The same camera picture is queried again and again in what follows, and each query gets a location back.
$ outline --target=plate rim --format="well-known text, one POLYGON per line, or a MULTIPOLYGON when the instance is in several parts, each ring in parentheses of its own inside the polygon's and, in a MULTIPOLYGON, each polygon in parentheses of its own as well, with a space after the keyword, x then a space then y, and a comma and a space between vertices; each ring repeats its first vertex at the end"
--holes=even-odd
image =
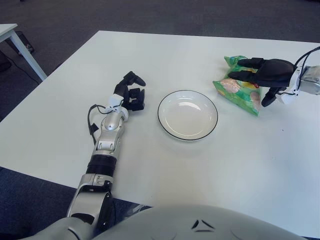
POLYGON ((189 90, 189 89, 183 89, 183 90, 173 91, 173 92, 170 92, 169 94, 167 94, 166 96, 164 96, 164 97, 162 98, 162 100, 160 101, 159 105, 158 105, 157 116, 158 116, 158 121, 159 121, 161 127, 162 127, 168 134, 170 134, 171 136, 173 136, 173 137, 175 137, 175 138, 177 138, 177 139, 184 140, 184 141, 190 141, 190 142, 203 139, 203 138, 205 138, 206 136, 208 136, 210 133, 212 133, 213 130, 216 128, 216 126, 217 126, 217 124, 218 124, 218 119, 219 119, 219 113, 218 113, 217 107, 216 107, 216 105, 214 104, 214 102, 211 101, 210 98, 208 98, 206 95, 202 94, 201 92, 194 91, 194 90, 189 90), (185 139, 185 138, 181 138, 181 137, 178 137, 178 136, 175 136, 175 135, 171 134, 171 133, 168 132, 167 129, 162 125, 162 123, 161 123, 161 121, 160 121, 160 117, 159 117, 159 108, 160 108, 161 103, 162 103, 162 102, 165 100, 165 98, 168 97, 169 95, 174 94, 174 93, 176 93, 176 92, 182 92, 182 91, 189 91, 189 92, 195 92, 195 93, 197 93, 197 94, 201 94, 202 96, 204 96, 205 98, 207 98, 207 99, 212 103, 212 105, 214 106, 214 109, 215 109, 215 111, 216 111, 216 122, 215 122, 215 125, 214 125, 214 127, 212 128, 212 130, 211 130, 207 135, 202 136, 202 137, 199 137, 199 138, 194 138, 194 139, 185 139))

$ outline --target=white plate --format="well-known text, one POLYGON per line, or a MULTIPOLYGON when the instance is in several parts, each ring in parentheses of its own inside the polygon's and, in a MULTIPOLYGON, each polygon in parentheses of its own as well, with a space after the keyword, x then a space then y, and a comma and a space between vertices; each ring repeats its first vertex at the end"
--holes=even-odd
POLYGON ((181 90, 162 99, 158 107, 158 119, 170 135, 194 141, 206 137, 215 129, 218 112, 214 103, 205 95, 181 90))

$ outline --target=white table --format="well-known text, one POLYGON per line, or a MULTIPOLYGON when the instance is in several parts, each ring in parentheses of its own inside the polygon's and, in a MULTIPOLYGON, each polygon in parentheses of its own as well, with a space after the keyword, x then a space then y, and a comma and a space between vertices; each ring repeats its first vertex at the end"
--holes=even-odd
MULTIPOLYGON (((144 111, 125 124, 116 198, 149 206, 212 205, 301 236, 320 237, 320 98, 275 101, 253 116, 217 94, 224 56, 294 62, 316 43, 99 31, 0 123, 0 166, 76 188, 93 151, 88 109, 107 103, 129 71, 146 81, 144 111), (172 139, 157 119, 170 92, 190 89, 216 105, 205 139, 172 139)), ((310 64, 320 64, 319 53, 310 64)), ((103 116, 94 115, 98 126, 103 116)))
POLYGON ((17 27, 17 24, 0 24, 0 43, 4 40, 10 38, 16 48, 20 51, 25 60, 29 63, 32 69, 36 72, 39 78, 43 81, 47 78, 45 72, 41 69, 39 64, 36 62, 34 57, 27 50, 26 46, 22 43, 14 28, 17 27))

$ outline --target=chip bag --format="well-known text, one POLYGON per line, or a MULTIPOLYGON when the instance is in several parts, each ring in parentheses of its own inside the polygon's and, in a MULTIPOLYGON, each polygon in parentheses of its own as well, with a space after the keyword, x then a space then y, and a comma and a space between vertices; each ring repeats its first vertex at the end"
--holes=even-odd
POLYGON ((220 81, 213 81, 216 90, 225 98, 234 104, 258 116, 261 102, 261 88, 249 82, 239 81, 228 77, 230 72, 251 71, 257 72, 257 69, 238 65, 241 59, 247 59, 245 56, 225 56, 225 61, 230 69, 220 81))

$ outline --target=robot finger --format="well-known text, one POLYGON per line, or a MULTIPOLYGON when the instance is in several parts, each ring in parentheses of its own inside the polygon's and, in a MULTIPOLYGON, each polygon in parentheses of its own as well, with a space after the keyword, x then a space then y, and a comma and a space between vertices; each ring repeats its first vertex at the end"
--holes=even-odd
POLYGON ((255 84, 255 75, 256 74, 251 71, 232 71, 229 72, 228 77, 231 79, 255 84))
POLYGON ((238 65, 246 68, 259 69, 266 62, 263 58, 253 57, 251 59, 241 59, 238 61, 238 65))

